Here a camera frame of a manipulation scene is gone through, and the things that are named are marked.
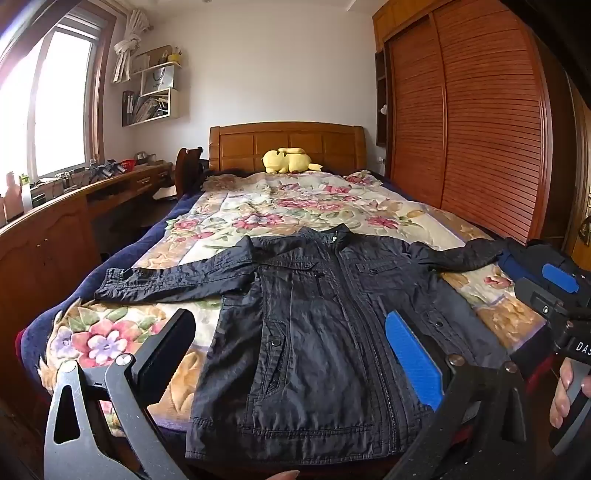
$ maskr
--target blue gripper pad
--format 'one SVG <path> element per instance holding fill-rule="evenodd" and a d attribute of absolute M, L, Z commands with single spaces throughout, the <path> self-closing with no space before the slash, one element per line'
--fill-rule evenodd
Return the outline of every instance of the blue gripper pad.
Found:
<path fill-rule="evenodd" d="M 396 311 L 386 317 L 386 338 L 418 399 L 437 410 L 443 400 L 441 371 Z"/>
<path fill-rule="evenodd" d="M 546 263 L 542 267 L 542 276 L 567 293 L 577 293 L 579 291 L 577 279 L 554 265 Z"/>

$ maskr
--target yellow plush toy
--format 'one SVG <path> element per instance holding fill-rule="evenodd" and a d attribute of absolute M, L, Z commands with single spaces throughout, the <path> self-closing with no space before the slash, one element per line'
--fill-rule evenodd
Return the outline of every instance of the yellow plush toy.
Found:
<path fill-rule="evenodd" d="M 302 148 L 280 148 L 265 153 L 262 158 L 267 173 L 302 172 L 306 170 L 320 171 L 322 165 L 311 163 L 311 158 Z"/>

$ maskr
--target bottle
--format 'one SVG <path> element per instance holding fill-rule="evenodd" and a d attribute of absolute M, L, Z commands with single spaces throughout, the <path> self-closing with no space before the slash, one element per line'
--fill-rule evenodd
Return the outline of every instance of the bottle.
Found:
<path fill-rule="evenodd" d="M 31 198 L 31 182 L 29 180 L 29 175 L 23 173 L 20 176 L 21 180 L 21 187 L 22 187 L 22 206 L 24 208 L 25 213 L 33 208 L 33 199 Z"/>
<path fill-rule="evenodd" d="M 14 172 L 8 172 L 6 174 L 6 192 L 4 193 L 4 212 L 8 222 L 24 213 L 21 194 L 22 186 L 15 183 Z"/>
<path fill-rule="evenodd" d="M 4 197 L 0 195 L 0 228 L 6 225 L 6 214 L 4 213 Z"/>

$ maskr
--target blue blanket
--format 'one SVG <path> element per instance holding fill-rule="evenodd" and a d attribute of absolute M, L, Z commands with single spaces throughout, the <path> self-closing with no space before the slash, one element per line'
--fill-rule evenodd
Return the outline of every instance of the blue blanket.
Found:
<path fill-rule="evenodd" d="M 203 192 L 192 196 L 184 195 L 168 216 L 154 225 L 140 240 L 120 250 L 102 265 L 96 267 L 78 286 L 76 291 L 56 307 L 37 317 L 30 324 L 21 339 L 21 358 L 27 374 L 36 383 L 40 383 L 37 367 L 39 358 L 45 358 L 47 341 L 53 328 L 53 320 L 59 311 L 65 312 L 77 299 L 89 301 L 100 287 L 108 268 L 129 268 L 136 263 L 144 253 L 152 248 L 163 236 L 166 220 L 174 219 L 187 213 Z"/>

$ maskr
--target yellow cup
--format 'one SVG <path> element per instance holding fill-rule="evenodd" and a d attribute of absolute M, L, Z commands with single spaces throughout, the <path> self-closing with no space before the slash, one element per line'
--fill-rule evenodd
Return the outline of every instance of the yellow cup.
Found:
<path fill-rule="evenodd" d="M 176 63 L 180 64 L 180 63 L 181 63 L 181 55 L 180 55 L 180 53 L 173 53 L 173 54 L 170 54 L 170 55 L 167 57 L 167 60 L 168 60 L 168 61 L 175 61 Z"/>

